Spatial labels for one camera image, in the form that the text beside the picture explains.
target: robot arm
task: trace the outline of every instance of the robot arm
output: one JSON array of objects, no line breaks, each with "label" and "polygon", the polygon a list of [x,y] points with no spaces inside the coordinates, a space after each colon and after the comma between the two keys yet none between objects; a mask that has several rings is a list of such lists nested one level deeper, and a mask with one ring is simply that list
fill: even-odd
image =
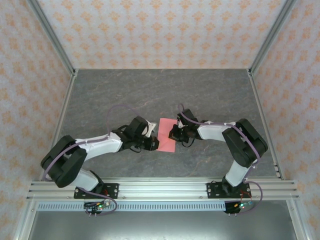
[{"label": "robot arm", "polygon": [[156,150],[159,141],[151,135],[155,126],[155,123],[137,116],[129,125],[113,130],[110,134],[87,139],[73,139],[66,135],[44,157],[41,166],[46,170],[62,151],[78,144],[52,165],[48,175],[59,188],[71,185],[99,194],[103,182],[93,171],[82,169],[83,163],[106,153],[117,153],[126,149],[136,152],[132,147],[140,150]]},{"label": "robot arm", "polygon": [[[198,122],[189,109],[183,110],[183,115],[188,119]],[[222,180],[224,191],[230,193],[242,184],[244,177],[248,173],[253,163],[257,161],[257,156],[242,136],[230,125],[236,126],[249,139],[261,157],[268,146],[255,128],[246,119],[229,124],[212,124],[210,121],[202,121],[206,125],[199,125],[190,122],[180,113],[178,114],[178,124],[175,124],[169,133],[169,138],[182,143],[188,143],[190,138],[198,140],[217,140],[226,142],[234,161],[230,170]]]}]

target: metal extrusion rail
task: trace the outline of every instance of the metal extrusion rail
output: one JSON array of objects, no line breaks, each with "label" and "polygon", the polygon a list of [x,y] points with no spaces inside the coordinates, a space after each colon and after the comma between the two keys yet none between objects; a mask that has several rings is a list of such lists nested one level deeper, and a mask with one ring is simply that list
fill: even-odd
[{"label": "metal extrusion rail", "polygon": [[[212,201],[208,199],[206,183],[219,182],[221,178],[208,177],[113,177],[102,179],[105,183],[118,183],[117,201]],[[250,178],[263,190],[263,200],[299,199],[294,181],[279,178]],[[250,184],[253,200],[260,199],[260,191]],[[54,182],[34,181],[31,183],[27,201],[81,201],[74,199],[75,187],[58,188]],[[218,198],[216,201],[240,200],[240,198]]]}]

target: black wire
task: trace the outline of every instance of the black wire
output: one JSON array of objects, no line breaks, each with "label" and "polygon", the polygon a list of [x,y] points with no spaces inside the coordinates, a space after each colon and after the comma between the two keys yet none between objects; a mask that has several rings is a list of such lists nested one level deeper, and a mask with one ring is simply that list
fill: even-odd
[{"label": "black wire", "polygon": [[182,142],[182,146],[184,146],[185,148],[190,148],[190,147],[192,146],[192,144],[194,144],[195,139],[196,139],[196,138],[194,137],[193,140],[192,140],[192,142],[191,142],[191,144],[190,144],[189,146],[184,145],[184,142]]},{"label": "black wire", "polygon": [[136,150],[133,150],[131,147],[129,148],[132,152],[135,152],[135,153],[141,153],[142,149],[141,147],[138,147],[137,149],[140,149],[140,151],[136,151]]}]

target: metal panel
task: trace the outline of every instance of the metal panel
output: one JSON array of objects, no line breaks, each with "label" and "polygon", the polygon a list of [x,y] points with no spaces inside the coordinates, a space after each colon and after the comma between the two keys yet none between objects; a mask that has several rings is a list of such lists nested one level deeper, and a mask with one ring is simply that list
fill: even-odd
[{"label": "metal panel", "polygon": [[254,76],[256,70],[258,69],[260,63],[266,56],[271,44],[273,43],[274,39],[276,38],[278,32],[280,31],[282,25],[284,24],[287,16],[290,14],[292,7],[296,3],[297,0],[287,0],[283,5],[283,8],[280,11],[279,16],[275,20],[270,32],[268,33],[264,43],[262,44],[257,56],[255,57],[252,66],[250,68],[250,73]]},{"label": "metal panel", "polygon": [[29,240],[296,240],[285,201],[263,201],[249,214],[221,211],[38,212]]},{"label": "metal panel", "polygon": [[[114,204],[108,206],[104,211],[110,211]],[[224,201],[138,201],[119,202],[117,212],[192,212],[192,211],[225,211]],[[78,201],[41,201],[39,202],[39,212],[83,212],[84,203]]]},{"label": "metal panel", "polygon": [[313,240],[317,239],[316,236],[312,236],[310,231],[310,225],[306,218],[306,212],[303,209],[301,201],[287,200],[286,204],[289,209],[290,217],[294,231],[298,240]]},{"label": "metal panel", "polygon": [[64,48],[62,47],[46,15],[44,14],[44,11],[42,10],[39,2],[37,0],[26,0],[26,1],[29,3],[29,6],[31,7],[34,14],[38,18],[41,26],[43,27],[43,30],[45,31],[46,35],[48,36],[51,43],[53,44],[54,49],[56,50],[59,57],[61,58],[63,65],[70,72],[70,74],[72,74],[74,72],[74,67],[72,66],[71,61],[69,60]]},{"label": "metal panel", "polygon": [[14,240],[26,240],[29,238],[36,217],[37,201],[27,202],[15,231]]}]

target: aluminum frame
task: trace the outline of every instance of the aluminum frame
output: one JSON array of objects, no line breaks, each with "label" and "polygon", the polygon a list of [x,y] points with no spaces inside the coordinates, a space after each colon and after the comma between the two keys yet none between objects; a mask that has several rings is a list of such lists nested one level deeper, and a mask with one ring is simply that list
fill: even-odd
[{"label": "aluminum frame", "polygon": [[[219,182],[222,177],[111,177],[103,178],[105,183],[118,183],[117,201],[233,201],[239,198],[217,198],[207,196],[206,183]],[[263,200],[298,199],[294,181],[279,178],[250,178],[263,190]],[[260,190],[250,184],[252,199],[260,199]],[[75,187],[58,188],[54,182],[34,181],[27,194],[27,201],[81,201],[74,199]]]},{"label": "aluminum frame", "polygon": [[68,88],[66,90],[66,94],[65,94],[65,97],[64,97],[64,100],[63,100],[63,105],[62,105],[62,108],[61,108],[61,111],[60,111],[59,120],[58,120],[58,123],[57,123],[56,128],[55,128],[53,140],[52,140],[52,143],[51,143],[51,148],[53,148],[55,146],[55,144],[59,140],[59,135],[61,133],[62,124],[63,124],[64,119],[65,119],[67,106],[68,106],[68,103],[69,103],[69,100],[70,100],[70,96],[71,96],[71,93],[72,93],[72,90],[73,90],[73,87],[74,87],[75,79],[76,79],[76,77],[78,75],[78,71],[79,70],[76,69],[74,71],[74,73],[71,74],[71,76],[70,76],[69,85],[68,85]]},{"label": "aluminum frame", "polygon": [[312,235],[310,225],[307,224],[307,218],[305,211],[303,210],[303,204],[301,201],[287,200],[286,204],[290,213],[295,235],[298,240],[313,240],[317,239]]},{"label": "aluminum frame", "polygon": [[277,36],[278,32],[280,31],[280,29],[283,26],[283,24],[285,23],[287,17],[291,13],[291,9],[295,5],[296,1],[297,0],[287,0],[284,3],[278,17],[276,18],[268,35],[266,36],[266,39],[263,42],[258,54],[256,55],[256,57],[252,63],[252,66],[250,67],[250,73],[252,74],[252,76],[254,76],[256,70],[259,68],[261,62],[265,58],[267,52],[269,51],[269,48],[271,47],[274,39]]},{"label": "aluminum frame", "polygon": [[72,66],[72,63],[66,54],[64,48],[62,47],[53,27],[51,26],[50,22],[48,21],[41,5],[39,4],[38,0],[25,0],[29,4],[30,8],[33,10],[34,14],[38,18],[44,32],[46,33],[47,37],[51,41],[54,49],[56,50],[57,54],[59,55],[64,67],[70,74],[73,74],[75,69]]},{"label": "aluminum frame", "polygon": [[265,114],[264,114],[264,111],[263,111],[263,108],[262,108],[262,105],[261,105],[261,102],[260,102],[260,99],[259,99],[259,95],[258,95],[258,91],[257,91],[256,84],[255,84],[255,81],[254,81],[254,77],[251,75],[249,69],[247,69],[247,73],[248,73],[248,77],[250,79],[250,84],[251,84],[251,87],[252,87],[254,98],[255,98],[259,113],[260,113],[260,117],[261,117],[261,120],[262,120],[262,125],[263,125],[263,128],[264,128],[265,135],[266,135],[266,140],[268,142],[268,146],[269,146],[269,149],[270,149],[270,152],[271,152],[271,155],[272,155],[272,159],[273,159],[273,162],[274,162],[275,170],[276,170],[276,172],[278,172],[278,177],[281,178],[282,180],[284,180],[285,179],[284,175],[283,175],[284,170],[283,170],[283,168],[281,166],[281,163],[279,162],[279,158],[277,156],[277,152],[275,151],[275,147],[274,147],[274,144],[273,144],[273,141],[272,141],[272,138],[271,138],[271,134],[270,134],[270,131],[269,131],[269,128],[268,128],[267,120],[266,120],[266,117],[265,117]]},{"label": "aluminum frame", "polygon": [[29,239],[32,226],[35,221],[38,208],[37,201],[29,201],[26,203],[22,216],[19,220],[17,229],[15,231],[14,240],[27,240]]}]

